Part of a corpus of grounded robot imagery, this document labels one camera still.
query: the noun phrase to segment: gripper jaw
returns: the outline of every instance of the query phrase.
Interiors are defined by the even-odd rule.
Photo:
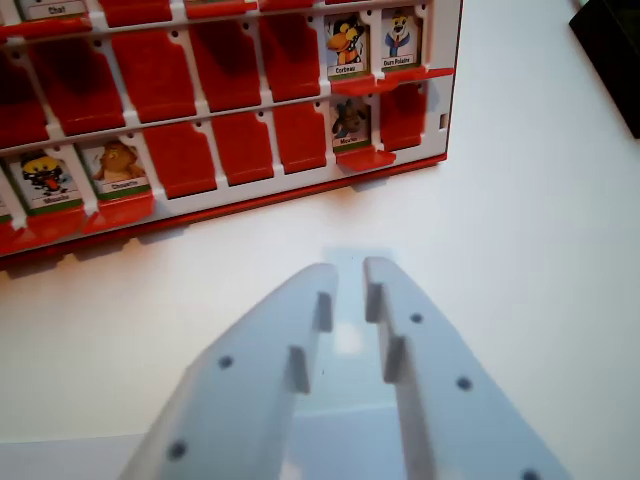
[[[420,287],[384,258],[364,269],[366,320],[395,386],[408,478],[570,478]]]
[[[121,479],[277,479],[337,284],[334,266],[305,268],[200,354]]]

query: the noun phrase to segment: black object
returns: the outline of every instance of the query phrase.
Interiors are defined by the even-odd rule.
[[[569,25],[640,138],[640,0],[589,0]]]

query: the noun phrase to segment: white table surface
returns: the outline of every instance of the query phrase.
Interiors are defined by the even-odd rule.
[[[347,278],[327,340],[345,390],[303,406],[392,401],[358,310],[360,258],[382,252],[570,473],[637,478],[640,142],[572,14],[562,0],[465,2],[438,167],[0,272],[0,441],[145,431],[206,345],[322,260]]]

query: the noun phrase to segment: character name label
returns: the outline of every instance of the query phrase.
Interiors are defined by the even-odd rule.
[[[55,2],[49,5],[38,4],[29,7],[29,20],[39,18],[59,17],[62,15],[77,15],[87,11],[82,0],[71,0],[68,2]]]
[[[47,205],[53,205],[54,203],[68,202],[80,198],[80,192],[72,190],[66,193],[59,193],[57,195],[51,195],[50,197],[34,198],[31,201],[33,208],[46,207]]]
[[[350,145],[352,143],[362,142],[364,140],[366,140],[366,137],[363,137],[363,136],[335,138],[333,140],[333,146],[341,147],[343,145]]]
[[[327,75],[344,75],[345,73],[357,73],[364,71],[364,63],[350,63],[348,65],[332,65],[327,69]]]
[[[398,65],[407,65],[413,63],[413,54],[402,55],[401,57],[389,57],[382,59],[382,67],[396,67]]]
[[[117,190],[139,187],[142,185],[149,185],[149,180],[147,179],[147,177],[139,177],[132,178],[131,180],[121,180],[119,182],[105,183],[103,185],[100,185],[100,191],[101,193],[111,193]]]

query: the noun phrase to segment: cartoon bear picture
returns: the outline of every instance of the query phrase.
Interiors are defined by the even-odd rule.
[[[391,17],[391,31],[384,38],[384,43],[389,47],[389,56],[397,57],[400,47],[409,43],[411,34],[407,30],[407,16],[402,10],[397,10]]]
[[[93,179],[114,183],[144,177],[146,173],[136,165],[137,160],[135,150],[120,140],[107,142],[100,157],[100,170],[93,175]]]
[[[344,138],[350,133],[358,133],[367,119],[367,115],[359,110],[351,99],[336,106],[338,118],[333,123],[331,131],[334,138]]]

